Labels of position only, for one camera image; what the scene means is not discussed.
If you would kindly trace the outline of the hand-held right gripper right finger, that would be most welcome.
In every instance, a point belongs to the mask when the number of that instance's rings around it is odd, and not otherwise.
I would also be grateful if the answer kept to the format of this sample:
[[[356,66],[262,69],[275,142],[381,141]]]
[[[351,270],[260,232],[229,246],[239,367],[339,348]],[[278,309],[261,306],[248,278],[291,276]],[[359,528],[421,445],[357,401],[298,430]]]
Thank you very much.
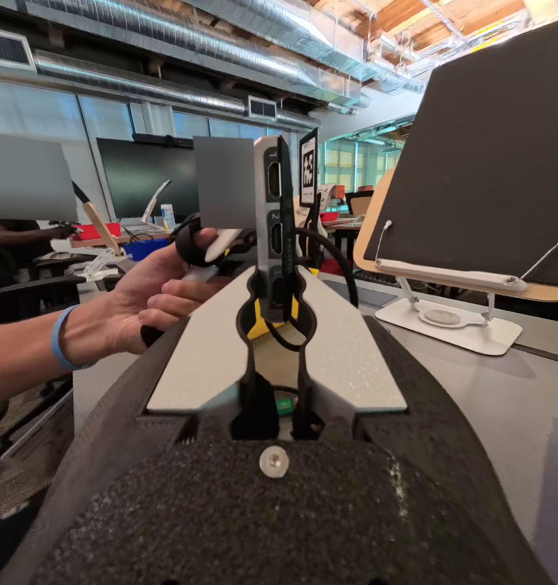
[[[400,415],[408,404],[378,347],[377,325],[312,273],[298,273],[298,424]]]

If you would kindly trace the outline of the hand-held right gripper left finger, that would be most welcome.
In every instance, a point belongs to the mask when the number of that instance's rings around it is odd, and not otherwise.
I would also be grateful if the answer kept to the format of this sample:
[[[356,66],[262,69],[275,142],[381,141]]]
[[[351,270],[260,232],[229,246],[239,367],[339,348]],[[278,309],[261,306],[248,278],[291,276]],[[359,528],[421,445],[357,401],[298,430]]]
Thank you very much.
[[[252,385],[248,326],[255,320],[258,270],[247,269],[181,323],[176,345],[164,335],[151,349],[168,358],[147,401],[147,424],[169,425],[173,437],[187,428],[197,435],[230,438]]]

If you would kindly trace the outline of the black hdmi switch with cable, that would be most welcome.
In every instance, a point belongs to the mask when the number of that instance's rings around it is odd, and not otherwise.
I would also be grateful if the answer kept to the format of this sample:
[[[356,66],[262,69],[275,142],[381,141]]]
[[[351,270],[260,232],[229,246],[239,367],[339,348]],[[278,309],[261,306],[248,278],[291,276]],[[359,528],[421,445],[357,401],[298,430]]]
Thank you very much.
[[[343,271],[348,299],[358,307],[358,292],[351,267],[326,236],[295,226],[289,147],[283,136],[265,136],[254,143],[255,220],[257,267],[254,292],[260,316],[272,337],[285,349],[298,352],[301,345],[286,341],[275,324],[290,322],[297,292],[297,236],[323,245]]]

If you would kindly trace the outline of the yellow plastic bin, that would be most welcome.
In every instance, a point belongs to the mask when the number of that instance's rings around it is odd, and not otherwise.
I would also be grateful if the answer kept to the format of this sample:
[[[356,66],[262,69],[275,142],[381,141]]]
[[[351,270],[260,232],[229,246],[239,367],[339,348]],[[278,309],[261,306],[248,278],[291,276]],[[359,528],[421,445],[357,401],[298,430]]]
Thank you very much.
[[[248,332],[247,337],[249,340],[255,340],[256,338],[265,335],[269,332],[267,325],[264,323],[264,319],[260,313],[260,301],[259,299],[255,300],[254,303],[254,310],[256,316],[256,322],[251,330]],[[297,300],[293,299],[292,301],[292,315],[294,319],[298,317],[298,302]]]

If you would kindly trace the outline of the person's left hand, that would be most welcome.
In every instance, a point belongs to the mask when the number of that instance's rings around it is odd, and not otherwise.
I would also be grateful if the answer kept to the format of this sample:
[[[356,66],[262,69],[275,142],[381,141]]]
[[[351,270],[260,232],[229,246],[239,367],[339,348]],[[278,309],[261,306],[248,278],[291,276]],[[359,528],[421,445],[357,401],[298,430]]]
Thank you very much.
[[[98,309],[102,315],[99,355],[143,353],[143,326],[167,331],[234,279],[215,275],[204,282],[192,280],[188,277],[190,269],[172,243],[137,263],[111,292],[105,293],[103,309]]]

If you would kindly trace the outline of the blue plastic bin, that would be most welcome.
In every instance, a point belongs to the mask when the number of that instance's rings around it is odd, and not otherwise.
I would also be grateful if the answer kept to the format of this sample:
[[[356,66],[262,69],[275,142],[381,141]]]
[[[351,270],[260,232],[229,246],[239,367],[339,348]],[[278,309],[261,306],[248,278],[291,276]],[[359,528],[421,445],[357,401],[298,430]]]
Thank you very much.
[[[142,261],[152,252],[165,248],[170,244],[168,238],[153,238],[147,240],[131,240],[122,243],[126,255],[133,261]]]

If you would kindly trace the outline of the sign on black stand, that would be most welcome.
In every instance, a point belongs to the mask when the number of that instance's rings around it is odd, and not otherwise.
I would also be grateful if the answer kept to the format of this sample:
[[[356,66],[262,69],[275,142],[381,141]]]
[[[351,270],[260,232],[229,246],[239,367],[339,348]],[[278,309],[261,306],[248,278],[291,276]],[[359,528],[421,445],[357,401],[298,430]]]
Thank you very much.
[[[317,231],[318,199],[318,128],[314,128],[299,141],[299,207],[304,213],[303,227]]]

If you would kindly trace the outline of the wooden-framed black panel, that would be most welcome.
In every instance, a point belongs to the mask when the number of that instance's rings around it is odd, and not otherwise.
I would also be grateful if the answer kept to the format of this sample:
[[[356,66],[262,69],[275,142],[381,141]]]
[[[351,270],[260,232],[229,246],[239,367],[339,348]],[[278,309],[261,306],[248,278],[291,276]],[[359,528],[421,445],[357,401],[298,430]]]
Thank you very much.
[[[436,68],[358,267],[558,302],[558,20]]]

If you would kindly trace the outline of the silver ventilation duct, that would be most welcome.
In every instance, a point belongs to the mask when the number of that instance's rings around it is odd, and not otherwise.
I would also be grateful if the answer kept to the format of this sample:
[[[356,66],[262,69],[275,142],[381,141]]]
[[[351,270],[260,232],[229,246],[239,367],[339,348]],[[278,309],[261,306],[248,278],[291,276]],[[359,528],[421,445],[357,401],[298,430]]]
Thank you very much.
[[[148,4],[129,1],[23,1],[31,16],[149,52],[340,107],[367,108],[355,80],[300,58],[231,38]]]
[[[273,116],[251,114],[249,103],[239,98],[73,57],[56,55],[48,51],[36,50],[33,58],[38,74],[60,80],[64,84],[87,88],[92,92],[134,99],[145,98],[182,106],[192,111],[269,122],[294,129],[312,130],[320,126],[320,121],[316,118],[281,109],[278,106]]]

